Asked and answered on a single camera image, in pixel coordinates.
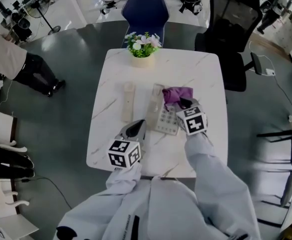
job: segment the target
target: white table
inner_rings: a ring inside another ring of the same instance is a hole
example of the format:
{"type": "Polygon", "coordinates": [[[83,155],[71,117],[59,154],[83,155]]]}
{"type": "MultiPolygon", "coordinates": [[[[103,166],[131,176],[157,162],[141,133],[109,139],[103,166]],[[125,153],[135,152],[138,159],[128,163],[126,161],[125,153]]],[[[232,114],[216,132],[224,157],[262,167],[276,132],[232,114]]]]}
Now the white table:
{"type": "MultiPolygon", "coordinates": [[[[126,49],[108,51],[101,72],[90,125],[87,165],[112,171],[106,155],[107,144],[126,123],[120,120],[124,98],[124,84],[136,84],[134,120],[144,119],[154,83],[167,86],[188,86],[194,89],[208,116],[208,136],[216,154],[227,164],[228,123],[224,84],[215,54],[160,49],[155,52],[154,68],[131,67],[131,54],[126,49]]],[[[171,178],[193,178],[194,170],[188,164],[184,144],[186,135],[177,136],[147,131],[146,154],[141,161],[145,176],[163,175],[171,178]]]]}

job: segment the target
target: power strip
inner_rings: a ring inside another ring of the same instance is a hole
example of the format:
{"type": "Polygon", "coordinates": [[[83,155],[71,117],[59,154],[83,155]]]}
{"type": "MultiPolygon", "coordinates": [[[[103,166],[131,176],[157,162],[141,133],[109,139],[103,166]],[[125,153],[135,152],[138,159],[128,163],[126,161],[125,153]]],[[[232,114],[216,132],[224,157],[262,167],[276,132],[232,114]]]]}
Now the power strip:
{"type": "Polygon", "coordinates": [[[275,71],[273,69],[266,68],[266,74],[268,76],[275,76],[275,71]]]}

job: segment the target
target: mesh chair back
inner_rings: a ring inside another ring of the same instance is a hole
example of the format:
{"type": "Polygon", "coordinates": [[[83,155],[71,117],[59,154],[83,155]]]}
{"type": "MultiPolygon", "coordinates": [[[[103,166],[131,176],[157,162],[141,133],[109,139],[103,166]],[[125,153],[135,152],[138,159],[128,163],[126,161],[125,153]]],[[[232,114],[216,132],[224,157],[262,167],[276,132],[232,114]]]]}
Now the mesh chair back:
{"type": "Polygon", "coordinates": [[[163,27],[169,11],[164,0],[128,0],[122,15],[131,27],[163,27]]]}
{"type": "Polygon", "coordinates": [[[259,0],[210,0],[207,34],[220,49],[243,52],[250,35],[262,19],[259,0]]]}

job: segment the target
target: landline phone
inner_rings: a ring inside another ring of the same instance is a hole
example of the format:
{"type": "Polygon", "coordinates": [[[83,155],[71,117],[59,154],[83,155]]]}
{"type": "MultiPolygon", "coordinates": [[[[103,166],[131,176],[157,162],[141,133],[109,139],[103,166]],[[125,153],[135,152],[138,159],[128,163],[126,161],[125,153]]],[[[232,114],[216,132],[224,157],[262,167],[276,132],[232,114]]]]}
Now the landline phone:
{"type": "Polygon", "coordinates": [[[163,89],[169,86],[155,83],[152,89],[150,102],[146,114],[146,123],[150,130],[169,135],[177,135],[179,125],[177,121],[175,107],[164,106],[163,89]]]}

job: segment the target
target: white jacket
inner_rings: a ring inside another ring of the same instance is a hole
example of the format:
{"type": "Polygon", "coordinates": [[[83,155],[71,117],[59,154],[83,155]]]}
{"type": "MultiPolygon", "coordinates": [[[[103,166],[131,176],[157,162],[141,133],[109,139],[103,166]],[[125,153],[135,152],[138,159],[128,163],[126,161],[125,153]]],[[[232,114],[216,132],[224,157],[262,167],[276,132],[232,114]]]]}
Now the white jacket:
{"type": "Polygon", "coordinates": [[[140,163],[116,169],[107,190],[65,214],[54,240],[261,239],[247,185],[214,156],[205,134],[188,137],[185,151],[195,192],[176,180],[140,180],[140,163]]]}

